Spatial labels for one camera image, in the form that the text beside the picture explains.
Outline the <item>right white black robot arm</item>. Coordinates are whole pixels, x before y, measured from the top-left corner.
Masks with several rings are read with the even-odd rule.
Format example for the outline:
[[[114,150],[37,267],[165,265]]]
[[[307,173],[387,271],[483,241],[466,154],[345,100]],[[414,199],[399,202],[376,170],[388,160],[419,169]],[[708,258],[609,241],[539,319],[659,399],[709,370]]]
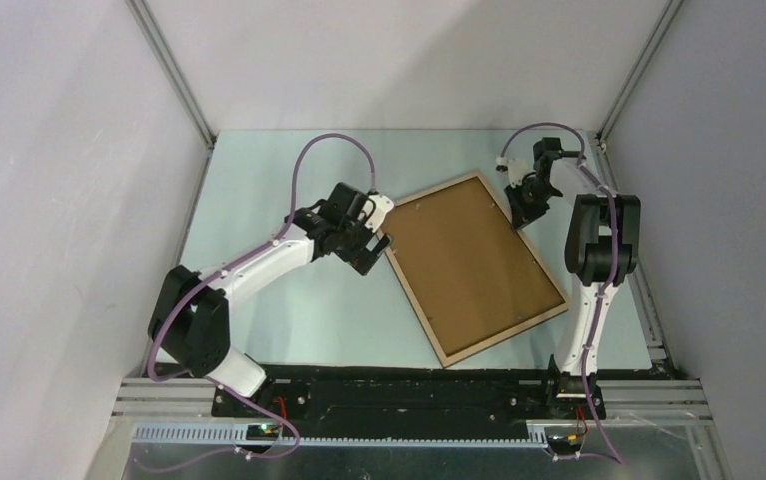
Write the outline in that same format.
[[[608,309],[638,262],[641,202],[635,195],[614,193],[589,168],[582,151],[564,149],[556,137],[534,144],[532,164],[501,154],[496,169],[508,177],[504,193],[513,229],[543,217],[553,198],[572,207],[564,247],[572,278],[571,319],[540,392],[544,411],[565,418],[595,392]]]

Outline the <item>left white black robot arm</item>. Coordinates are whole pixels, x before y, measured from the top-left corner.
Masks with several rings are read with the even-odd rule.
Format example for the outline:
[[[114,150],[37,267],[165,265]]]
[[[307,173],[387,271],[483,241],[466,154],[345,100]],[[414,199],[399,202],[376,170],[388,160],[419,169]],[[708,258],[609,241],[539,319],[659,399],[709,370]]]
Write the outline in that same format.
[[[239,258],[202,270],[183,265],[163,281],[148,336],[195,378],[207,378],[236,393],[251,416],[275,403],[264,368],[235,346],[230,320],[234,308],[283,275],[334,254],[361,275],[369,273],[392,238],[380,233],[395,203],[371,190],[343,182],[326,199],[288,215],[275,239]]]

